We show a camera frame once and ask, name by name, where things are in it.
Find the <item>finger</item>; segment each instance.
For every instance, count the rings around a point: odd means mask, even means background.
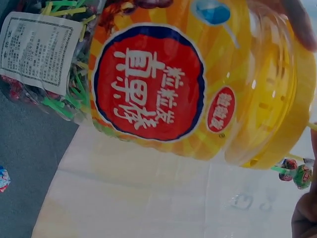
[[[317,171],[317,131],[311,129],[312,147],[315,156],[314,169]],[[317,173],[313,173],[310,193],[317,194]]]
[[[317,223],[317,195],[306,193],[297,203],[298,211],[311,223]]]
[[[317,195],[306,193],[296,204],[292,217],[292,234],[293,238],[303,237],[304,233],[314,235],[313,229],[317,221]]]
[[[317,51],[317,39],[309,16],[300,0],[281,0],[281,4],[298,40],[307,50]]]

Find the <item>white cloth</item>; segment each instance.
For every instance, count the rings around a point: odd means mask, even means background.
[[[299,155],[311,157],[308,130],[303,138]],[[303,193],[274,171],[164,154],[81,126],[33,238],[288,238]]]

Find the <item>small red oval label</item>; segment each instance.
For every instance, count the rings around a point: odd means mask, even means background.
[[[214,133],[222,132],[231,122],[235,105],[233,90],[228,86],[221,88],[209,108],[207,117],[208,129]]]

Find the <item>yellow label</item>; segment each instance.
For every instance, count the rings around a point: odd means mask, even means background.
[[[232,136],[250,47],[244,0],[108,1],[89,63],[95,126],[211,159]]]

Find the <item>hand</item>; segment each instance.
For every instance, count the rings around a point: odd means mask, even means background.
[[[317,132],[311,131],[312,146],[315,155],[315,173],[311,189],[299,199],[292,217],[293,238],[317,237]]]
[[[295,35],[303,46],[312,52],[317,51],[317,39],[311,21],[300,0],[255,0],[280,14],[285,14]]]

